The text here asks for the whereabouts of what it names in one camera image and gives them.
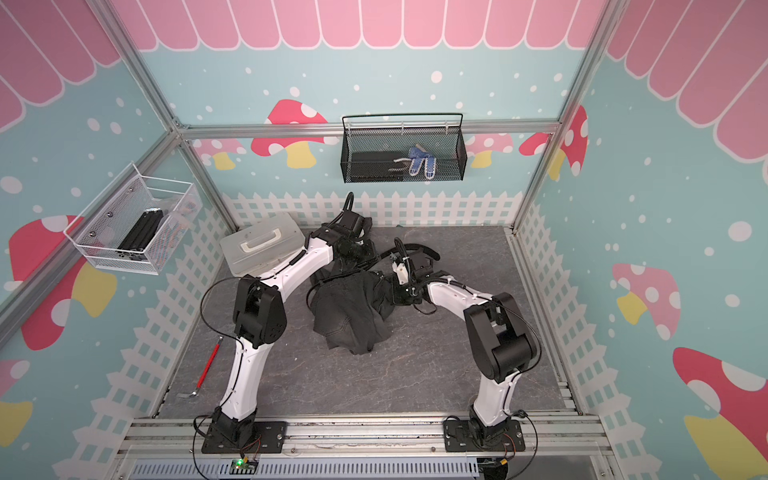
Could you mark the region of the black trousers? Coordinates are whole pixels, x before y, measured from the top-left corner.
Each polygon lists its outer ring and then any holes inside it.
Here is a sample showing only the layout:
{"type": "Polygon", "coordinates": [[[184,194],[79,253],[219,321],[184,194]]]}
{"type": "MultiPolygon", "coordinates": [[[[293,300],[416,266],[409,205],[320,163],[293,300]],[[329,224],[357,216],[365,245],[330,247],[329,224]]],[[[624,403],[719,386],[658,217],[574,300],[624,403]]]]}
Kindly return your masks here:
{"type": "Polygon", "coordinates": [[[330,349],[353,355],[372,352],[392,330],[386,324],[395,306],[386,296],[389,285],[372,273],[359,273],[323,286],[311,303],[313,330],[330,349]]]}

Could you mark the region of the black leather belt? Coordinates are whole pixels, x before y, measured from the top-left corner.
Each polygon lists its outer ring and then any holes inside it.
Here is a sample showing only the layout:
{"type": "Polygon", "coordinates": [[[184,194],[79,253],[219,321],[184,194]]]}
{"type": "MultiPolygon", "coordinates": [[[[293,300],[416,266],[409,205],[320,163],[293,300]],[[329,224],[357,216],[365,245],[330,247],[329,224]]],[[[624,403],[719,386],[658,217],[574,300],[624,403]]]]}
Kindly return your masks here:
{"type": "Polygon", "coordinates": [[[321,268],[310,277],[311,286],[305,296],[305,304],[307,308],[311,309],[311,303],[317,296],[321,287],[332,281],[348,278],[359,273],[372,273],[379,281],[386,282],[389,285],[389,290],[386,296],[391,300],[392,305],[396,306],[392,300],[392,280],[394,274],[392,272],[390,254],[395,250],[405,252],[405,249],[414,250],[415,248],[431,247],[419,243],[406,243],[401,238],[396,237],[392,248],[389,248],[382,253],[378,253],[375,248],[375,256],[364,263],[352,264],[343,261],[333,261],[330,271],[321,268]]]}

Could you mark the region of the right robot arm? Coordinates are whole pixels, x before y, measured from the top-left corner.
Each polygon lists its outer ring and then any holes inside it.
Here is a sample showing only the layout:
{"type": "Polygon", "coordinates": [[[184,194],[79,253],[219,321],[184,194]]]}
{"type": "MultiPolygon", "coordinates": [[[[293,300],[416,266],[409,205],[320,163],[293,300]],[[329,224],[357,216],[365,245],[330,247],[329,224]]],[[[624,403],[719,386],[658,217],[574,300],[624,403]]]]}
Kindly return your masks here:
{"type": "Polygon", "coordinates": [[[395,304],[428,303],[464,320],[481,380],[468,418],[444,421],[446,449],[524,449],[519,423],[513,419],[512,398],[522,375],[540,360],[541,342],[516,300],[506,292],[480,292],[436,271],[439,256],[426,247],[396,247],[383,256],[391,262],[395,304]]]}

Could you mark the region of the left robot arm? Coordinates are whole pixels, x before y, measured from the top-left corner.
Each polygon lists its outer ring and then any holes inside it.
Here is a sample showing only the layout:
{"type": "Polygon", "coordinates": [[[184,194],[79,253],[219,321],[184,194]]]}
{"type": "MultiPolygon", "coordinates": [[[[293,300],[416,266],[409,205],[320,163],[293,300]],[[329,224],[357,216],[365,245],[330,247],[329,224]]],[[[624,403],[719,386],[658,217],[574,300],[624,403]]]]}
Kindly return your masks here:
{"type": "Polygon", "coordinates": [[[225,252],[240,249],[266,264],[235,277],[235,360],[226,393],[211,415],[208,440],[235,450],[245,450],[256,440],[258,388],[272,346],[287,327],[284,301],[333,262],[356,263],[370,257],[371,227],[371,218],[344,208],[304,236],[288,214],[280,213],[224,239],[225,252]]]}

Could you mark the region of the black box in basket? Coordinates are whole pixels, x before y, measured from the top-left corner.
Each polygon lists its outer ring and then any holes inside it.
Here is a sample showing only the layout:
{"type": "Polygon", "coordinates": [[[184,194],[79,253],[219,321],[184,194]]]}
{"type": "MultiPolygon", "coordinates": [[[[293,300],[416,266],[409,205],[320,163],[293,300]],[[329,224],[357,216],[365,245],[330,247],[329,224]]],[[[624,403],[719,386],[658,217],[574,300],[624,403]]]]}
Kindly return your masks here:
{"type": "Polygon", "coordinates": [[[347,183],[399,182],[406,165],[401,154],[392,152],[354,152],[344,163],[347,183]]]}

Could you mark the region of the white plastic toolbox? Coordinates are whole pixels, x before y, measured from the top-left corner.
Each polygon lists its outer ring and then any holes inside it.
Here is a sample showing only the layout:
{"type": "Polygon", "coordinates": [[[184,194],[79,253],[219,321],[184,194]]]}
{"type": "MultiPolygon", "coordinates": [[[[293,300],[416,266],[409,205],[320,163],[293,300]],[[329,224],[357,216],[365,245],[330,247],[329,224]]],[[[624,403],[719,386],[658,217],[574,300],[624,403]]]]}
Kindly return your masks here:
{"type": "Polygon", "coordinates": [[[235,277],[259,276],[289,260],[303,248],[305,236],[285,212],[258,220],[252,226],[224,237],[220,246],[235,277]]]}

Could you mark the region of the blue white gloves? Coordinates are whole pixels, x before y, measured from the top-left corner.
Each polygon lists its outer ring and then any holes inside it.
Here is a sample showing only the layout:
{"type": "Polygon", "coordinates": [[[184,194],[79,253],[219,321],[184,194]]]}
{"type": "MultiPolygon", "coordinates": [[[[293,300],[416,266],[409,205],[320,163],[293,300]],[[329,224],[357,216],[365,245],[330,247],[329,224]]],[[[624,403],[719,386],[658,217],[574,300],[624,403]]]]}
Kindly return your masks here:
{"type": "Polygon", "coordinates": [[[396,167],[391,171],[405,171],[410,177],[423,176],[426,180],[433,180],[437,175],[437,158],[419,144],[412,146],[406,157],[394,160],[396,167]]]}

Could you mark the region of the green lit circuit board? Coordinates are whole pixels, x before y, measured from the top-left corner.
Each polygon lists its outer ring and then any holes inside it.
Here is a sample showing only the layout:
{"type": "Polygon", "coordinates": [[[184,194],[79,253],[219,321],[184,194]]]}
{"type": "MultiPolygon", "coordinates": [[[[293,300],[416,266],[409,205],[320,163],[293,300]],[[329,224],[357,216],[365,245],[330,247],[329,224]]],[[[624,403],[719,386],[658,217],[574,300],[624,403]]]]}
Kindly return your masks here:
{"type": "Polygon", "coordinates": [[[240,476],[255,475],[258,469],[259,461],[249,459],[248,457],[233,460],[230,464],[229,474],[240,476]]]}

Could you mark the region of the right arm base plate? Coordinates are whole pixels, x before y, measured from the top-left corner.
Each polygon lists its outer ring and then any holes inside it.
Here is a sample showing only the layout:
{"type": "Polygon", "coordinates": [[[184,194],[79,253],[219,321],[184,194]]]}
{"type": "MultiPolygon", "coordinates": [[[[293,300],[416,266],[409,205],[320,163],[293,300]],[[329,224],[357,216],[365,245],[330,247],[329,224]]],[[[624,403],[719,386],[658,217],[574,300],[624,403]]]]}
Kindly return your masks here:
{"type": "Polygon", "coordinates": [[[511,418],[488,427],[476,419],[450,416],[443,421],[442,426],[447,452],[519,453],[526,450],[520,422],[511,418]]]}

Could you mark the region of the red handled tool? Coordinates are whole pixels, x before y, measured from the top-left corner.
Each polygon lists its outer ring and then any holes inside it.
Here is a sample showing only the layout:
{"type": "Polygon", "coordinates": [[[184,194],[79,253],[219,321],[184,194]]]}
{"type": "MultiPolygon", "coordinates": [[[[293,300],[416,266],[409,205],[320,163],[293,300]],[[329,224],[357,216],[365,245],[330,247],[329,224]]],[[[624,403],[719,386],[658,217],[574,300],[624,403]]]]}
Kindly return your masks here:
{"type": "Polygon", "coordinates": [[[191,392],[178,393],[177,394],[177,398],[189,399],[189,398],[194,398],[194,397],[198,396],[198,394],[199,394],[200,390],[202,389],[202,386],[204,385],[204,382],[205,382],[205,380],[206,380],[206,378],[208,376],[210,368],[211,368],[213,362],[215,361],[215,359],[217,357],[217,354],[218,354],[218,352],[220,350],[220,347],[221,347],[221,345],[223,343],[223,340],[224,340],[224,337],[220,335],[218,337],[217,343],[215,344],[213,350],[210,353],[210,356],[209,356],[209,358],[208,358],[208,360],[207,360],[207,362],[205,364],[204,369],[202,370],[202,372],[201,372],[201,374],[200,374],[200,376],[199,376],[199,378],[198,378],[198,380],[196,382],[195,388],[191,392]]]}

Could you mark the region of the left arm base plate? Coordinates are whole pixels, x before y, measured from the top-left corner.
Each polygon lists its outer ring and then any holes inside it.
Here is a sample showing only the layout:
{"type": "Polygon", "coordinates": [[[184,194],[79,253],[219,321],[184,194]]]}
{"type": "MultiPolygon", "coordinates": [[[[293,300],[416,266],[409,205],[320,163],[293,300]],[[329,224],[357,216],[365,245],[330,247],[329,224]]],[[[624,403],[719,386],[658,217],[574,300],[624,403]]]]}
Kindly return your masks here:
{"type": "Polygon", "coordinates": [[[284,421],[258,421],[245,429],[237,441],[228,439],[211,427],[206,433],[203,454],[279,454],[286,439],[288,423],[284,421]]]}

